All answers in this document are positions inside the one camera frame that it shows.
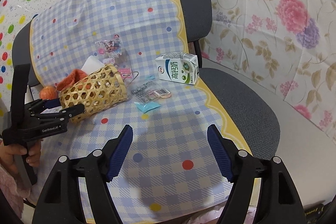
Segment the person left hand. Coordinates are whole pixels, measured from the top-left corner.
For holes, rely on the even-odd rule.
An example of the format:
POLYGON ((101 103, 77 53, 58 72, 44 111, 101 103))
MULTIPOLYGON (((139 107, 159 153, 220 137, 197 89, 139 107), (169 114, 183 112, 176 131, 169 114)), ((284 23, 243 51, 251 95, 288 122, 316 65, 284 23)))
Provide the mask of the person left hand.
POLYGON ((16 176, 19 171, 14 162, 14 156, 25 156, 28 154, 26 162, 31 167, 38 167, 41 159, 41 140, 38 140, 28 151, 19 144, 4 145, 1 142, 1 166, 11 176, 16 176))

